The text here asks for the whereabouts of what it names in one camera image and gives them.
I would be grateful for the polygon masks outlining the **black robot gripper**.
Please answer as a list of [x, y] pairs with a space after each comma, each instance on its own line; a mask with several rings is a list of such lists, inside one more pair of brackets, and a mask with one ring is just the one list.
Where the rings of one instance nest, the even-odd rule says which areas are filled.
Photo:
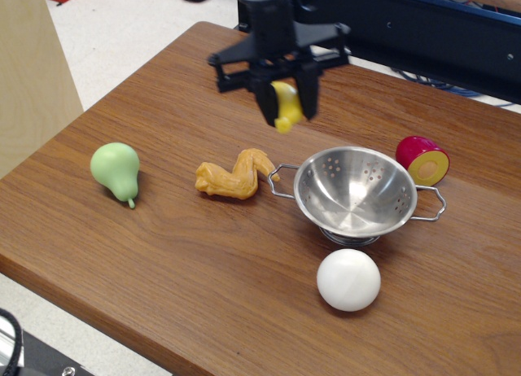
[[250, 20], [248, 36], [208, 58], [221, 92], [253, 91], [269, 126], [278, 118], [278, 97], [270, 83], [293, 78], [304, 116], [317, 114], [319, 77], [328, 68], [348, 63], [341, 23], [302, 24], [295, 21], [295, 0], [239, 0]]

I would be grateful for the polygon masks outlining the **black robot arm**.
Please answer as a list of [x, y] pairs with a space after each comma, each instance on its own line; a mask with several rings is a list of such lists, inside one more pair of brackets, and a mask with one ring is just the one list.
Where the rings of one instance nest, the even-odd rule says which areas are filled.
[[317, 114], [319, 78], [323, 71], [348, 63], [341, 23], [295, 21], [295, 0], [239, 0], [247, 9], [251, 31], [241, 42], [208, 58], [220, 92], [246, 89], [254, 93], [266, 122], [275, 126], [280, 105], [273, 81], [293, 78], [303, 116]]

